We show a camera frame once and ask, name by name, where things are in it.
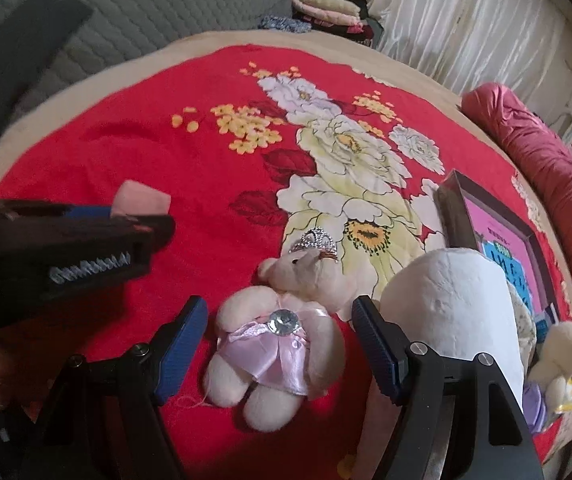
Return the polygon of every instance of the red floral blanket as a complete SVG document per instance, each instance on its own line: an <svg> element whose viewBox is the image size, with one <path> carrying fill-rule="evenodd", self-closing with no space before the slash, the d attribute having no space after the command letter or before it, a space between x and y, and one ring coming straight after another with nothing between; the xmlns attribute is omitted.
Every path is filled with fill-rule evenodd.
<svg viewBox="0 0 572 480"><path fill-rule="evenodd" d="M233 46L189 60L102 100L31 148L0 183L4 198L109 204L124 180L143 182L172 196L170 246L150 275L3 335L25 356L27 380L53 377L74 351L113 357L149 339L191 294L215 312L249 285L259 262L313 226L338 243L360 293L378 298L399 269L444 245L432 193L453 168L529 221L511 165L419 97L297 50ZM245 427L240 408L202 402L215 344L208 332L162 409L189 477L337 478L338 463L355 453L370 381L353 332L342 329L342 380L273 434Z"/></svg>

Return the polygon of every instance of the yellow plush toy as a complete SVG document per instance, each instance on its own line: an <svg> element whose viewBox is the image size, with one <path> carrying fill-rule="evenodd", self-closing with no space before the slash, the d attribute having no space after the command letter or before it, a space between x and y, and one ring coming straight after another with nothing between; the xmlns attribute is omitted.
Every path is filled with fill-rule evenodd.
<svg viewBox="0 0 572 480"><path fill-rule="evenodd" d="M572 321L553 325L542 345L540 360L528 374L540 386L549 413L558 413L566 402L567 384L572 381Z"/></svg>

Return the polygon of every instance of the blue gripper pad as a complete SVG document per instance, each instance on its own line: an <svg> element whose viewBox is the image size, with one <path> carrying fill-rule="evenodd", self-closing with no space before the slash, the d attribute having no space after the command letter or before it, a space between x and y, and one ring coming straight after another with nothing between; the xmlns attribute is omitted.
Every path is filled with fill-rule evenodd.
<svg viewBox="0 0 572 480"><path fill-rule="evenodd" d="M352 325L380 392L395 402L408 373L404 352L408 339L399 326L383 320L368 296L353 302Z"/></svg>
<svg viewBox="0 0 572 480"><path fill-rule="evenodd" d="M150 342L153 352L161 354L158 368L153 370L157 380L152 396L157 406L179 391L207 323L206 302L191 296L179 316L157 330Z"/></svg>

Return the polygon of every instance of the red satin cushion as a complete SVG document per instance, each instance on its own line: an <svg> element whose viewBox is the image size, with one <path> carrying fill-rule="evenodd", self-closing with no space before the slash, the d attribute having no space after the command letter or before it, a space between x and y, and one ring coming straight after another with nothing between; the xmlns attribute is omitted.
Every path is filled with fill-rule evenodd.
<svg viewBox="0 0 572 480"><path fill-rule="evenodd" d="M512 158L546 206L572 273L572 152L505 86L465 94L462 112Z"/></svg>

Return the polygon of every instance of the white peony print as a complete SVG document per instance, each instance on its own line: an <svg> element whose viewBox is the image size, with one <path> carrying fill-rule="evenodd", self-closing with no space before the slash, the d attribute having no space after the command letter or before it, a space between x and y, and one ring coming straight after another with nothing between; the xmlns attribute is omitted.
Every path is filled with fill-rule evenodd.
<svg viewBox="0 0 572 480"><path fill-rule="evenodd" d="M440 160L440 149L432 142L432 139L401 124L393 128L393 131L388 134L388 138L408 158L416 160L428 170L440 175L444 174L444 165Z"/></svg>
<svg viewBox="0 0 572 480"><path fill-rule="evenodd" d="M307 124L314 119L330 120L342 113L336 104L330 102L326 92L302 79L285 75L265 77L257 81L279 108L286 110L291 124Z"/></svg>
<svg viewBox="0 0 572 480"><path fill-rule="evenodd" d="M290 178L277 192L278 206L290 213L282 251L287 252L313 227L325 229L337 243L345 274L355 277L358 293L379 299L396 272L424 252L419 218L396 191L375 194L337 190L319 175ZM348 313L341 317L346 320Z"/></svg>
<svg viewBox="0 0 572 480"><path fill-rule="evenodd" d="M540 233L544 232L544 227L541 224L541 213L540 208L538 207L537 203L528 196L526 193L526 189L524 189L524 185L519 180L519 177L515 174L511 177L512 186L515 188L515 191L519 193L519 196L522 197L524 202L526 203L526 208L528 209L528 218L535 226L535 229Z"/></svg>
<svg viewBox="0 0 572 480"><path fill-rule="evenodd" d="M437 184L429 178L422 179L422 195L412 195L410 198L410 205L419 216L426 227L434 233L429 234L424 241L426 252L435 249L443 249L446 247L446 238L444 237L444 228L442 227L442 220L437 210L434 194L437 191Z"/></svg>
<svg viewBox="0 0 572 480"><path fill-rule="evenodd" d="M352 71L357 74L363 75L366 79L372 79L375 83L380 83L385 86L389 86L391 88L397 88L395 85L393 85L393 83L389 83L388 81L384 81L383 79L378 79L377 77L364 73L356 68L353 68Z"/></svg>
<svg viewBox="0 0 572 480"><path fill-rule="evenodd" d="M297 132L297 144L313 156L317 171L334 189L342 185L336 180L348 179L363 190L384 194L390 186L406 187L404 178L411 176L384 140L343 115L311 121Z"/></svg>

